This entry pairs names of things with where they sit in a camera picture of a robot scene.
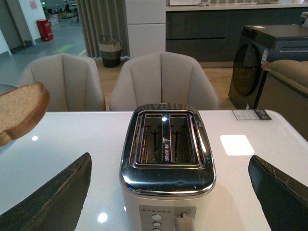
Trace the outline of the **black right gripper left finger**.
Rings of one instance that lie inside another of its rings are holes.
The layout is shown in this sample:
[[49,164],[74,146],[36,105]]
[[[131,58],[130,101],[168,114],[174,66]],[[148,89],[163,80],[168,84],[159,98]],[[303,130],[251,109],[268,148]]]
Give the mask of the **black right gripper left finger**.
[[92,159],[84,153],[0,216],[2,231],[73,231],[90,186]]

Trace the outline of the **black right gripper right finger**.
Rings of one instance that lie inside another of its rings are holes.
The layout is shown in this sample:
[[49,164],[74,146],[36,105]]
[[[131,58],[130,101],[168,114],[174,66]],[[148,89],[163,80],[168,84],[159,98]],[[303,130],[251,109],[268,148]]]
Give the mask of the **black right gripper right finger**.
[[254,192],[272,231],[308,229],[308,187],[257,155],[248,173]]

